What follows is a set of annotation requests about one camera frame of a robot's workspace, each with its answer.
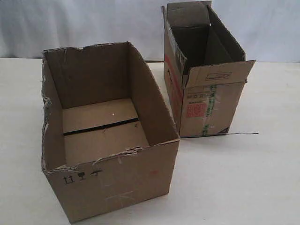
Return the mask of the torn-edged cardboard box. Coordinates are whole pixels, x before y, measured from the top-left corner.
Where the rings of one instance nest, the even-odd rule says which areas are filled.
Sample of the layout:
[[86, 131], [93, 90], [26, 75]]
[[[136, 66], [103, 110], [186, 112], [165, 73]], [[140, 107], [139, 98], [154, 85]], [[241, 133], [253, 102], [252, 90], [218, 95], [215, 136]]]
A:
[[130, 42], [43, 51], [41, 166], [69, 222], [169, 192], [179, 136]]

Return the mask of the tall taped cardboard box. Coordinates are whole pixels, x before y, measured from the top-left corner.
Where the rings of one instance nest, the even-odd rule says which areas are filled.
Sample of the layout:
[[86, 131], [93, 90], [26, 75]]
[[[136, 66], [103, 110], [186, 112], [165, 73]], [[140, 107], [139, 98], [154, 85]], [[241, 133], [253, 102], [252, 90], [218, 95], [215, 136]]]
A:
[[211, 7], [211, 1], [168, 3], [164, 79], [182, 138], [225, 135], [255, 63]]

